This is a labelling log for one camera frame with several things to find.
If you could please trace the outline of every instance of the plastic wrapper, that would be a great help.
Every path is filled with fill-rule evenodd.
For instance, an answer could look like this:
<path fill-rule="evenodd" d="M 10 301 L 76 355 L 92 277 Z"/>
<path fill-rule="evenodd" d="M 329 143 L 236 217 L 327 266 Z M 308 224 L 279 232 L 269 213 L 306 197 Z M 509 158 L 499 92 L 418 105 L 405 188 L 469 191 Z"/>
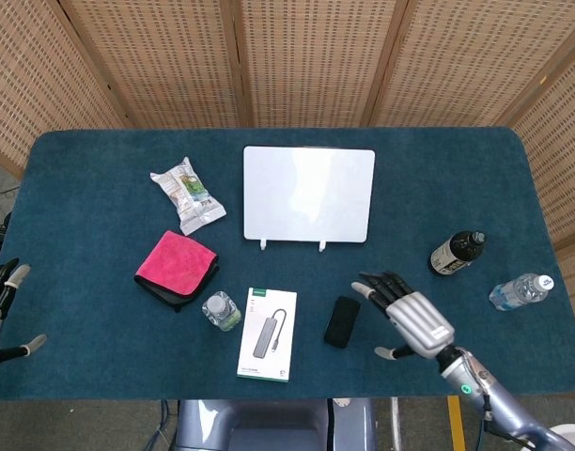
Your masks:
<path fill-rule="evenodd" d="M 226 215 L 225 208 L 210 195 L 185 157 L 164 174 L 149 174 L 171 199 L 181 221 L 184 235 Z"/>

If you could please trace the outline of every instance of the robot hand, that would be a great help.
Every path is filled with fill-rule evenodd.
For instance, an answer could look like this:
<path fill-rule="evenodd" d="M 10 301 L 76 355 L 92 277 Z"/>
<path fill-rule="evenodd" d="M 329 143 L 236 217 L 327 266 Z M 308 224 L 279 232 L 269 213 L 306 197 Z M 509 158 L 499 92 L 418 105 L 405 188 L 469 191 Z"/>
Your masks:
<path fill-rule="evenodd" d="M 14 271 L 16 265 L 18 265 L 18 258 L 12 259 L 5 265 L 0 265 L 0 332 L 4 320 L 8 316 L 8 310 L 14 301 L 16 290 L 31 270 L 28 265 L 21 265 Z M 47 335 L 42 334 L 19 347 L 0 350 L 0 362 L 30 355 L 38 350 L 46 339 Z"/>
<path fill-rule="evenodd" d="M 407 342 L 395 350 L 376 348 L 379 356 L 436 359 L 442 377 L 482 415 L 486 432 L 528 449 L 575 451 L 572 443 L 538 423 L 470 352 L 454 345 L 455 329 L 423 294 L 393 272 L 361 276 L 368 285 L 354 282 L 352 288 L 387 315 Z"/>

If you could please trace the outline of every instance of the folded towel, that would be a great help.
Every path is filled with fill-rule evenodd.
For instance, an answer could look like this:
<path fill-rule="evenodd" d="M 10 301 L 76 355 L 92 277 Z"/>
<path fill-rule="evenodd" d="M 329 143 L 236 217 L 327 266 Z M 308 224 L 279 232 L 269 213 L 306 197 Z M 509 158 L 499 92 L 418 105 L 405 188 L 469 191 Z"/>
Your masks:
<path fill-rule="evenodd" d="M 193 301 L 218 271 L 217 255 L 191 238 L 167 231 L 134 280 L 179 311 Z"/>

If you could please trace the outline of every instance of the blue felt tablecloth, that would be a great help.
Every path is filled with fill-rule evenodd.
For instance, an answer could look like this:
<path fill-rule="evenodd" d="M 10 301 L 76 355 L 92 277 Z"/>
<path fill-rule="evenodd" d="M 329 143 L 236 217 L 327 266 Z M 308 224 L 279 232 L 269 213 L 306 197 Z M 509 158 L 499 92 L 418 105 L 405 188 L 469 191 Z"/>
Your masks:
<path fill-rule="evenodd" d="M 246 145 L 376 151 L 364 244 L 243 238 Z M 220 271 L 180 313 L 132 276 L 175 208 L 150 181 L 189 156 L 227 216 L 193 238 L 218 253 Z M 451 277 L 427 269 L 431 251 L 462 229 L 489 241 L 475 264 Z M 387 397 L 443 395 L 435 362 L 387 362 L 378 345 L 402 344 L 364 302 L 347 349 L 323 343 L 335 299 L 352 295 L 359 271 L 399 272 L 425 293 L 467 347 L 516 393 L 575 389 L 575 321 L 521 141 L 503 128 L 69 131 L 35 144 L 1 260 L 32 266 L 2 333 L 2 346 L 35 334 L 37 354 L 0 365 L 0 398 Z M 496 284 L 546 273 L 555 289 L 510 313 L 488 301 Z M 200 311 L 212 292 L 243 310 L 249 287 L 298 292 L 289 383 L 236 377 L 241 325 L 222 333 Z"/>

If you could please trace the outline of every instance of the water bottle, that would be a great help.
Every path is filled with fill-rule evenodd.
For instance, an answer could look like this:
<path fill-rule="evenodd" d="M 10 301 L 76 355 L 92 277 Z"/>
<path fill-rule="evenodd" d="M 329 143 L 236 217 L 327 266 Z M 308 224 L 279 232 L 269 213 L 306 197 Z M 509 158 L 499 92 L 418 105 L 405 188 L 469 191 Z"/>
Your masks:
<path fill-rule="evenodd" d="M 490 301 L 498 310 L 513 310 L 528 303 L 544 301 L 553 287 L 554 282 L 548 275 L 524 274 L 494 287 Z"/>
<path fill-rule="evenodd" d="M 480 231 L 456 233 L 429 256 L 429 268 L 438 275 L 451 275 L 466 268 L 486 246 L 486 234 Z"/>
<path fill-rule="evenodd" d="M 202 305 L 202 312 L 212 324 L 224 332 L 230 331 L 241 320 L 241 312 L 227 293 L 217 291 Z"/>

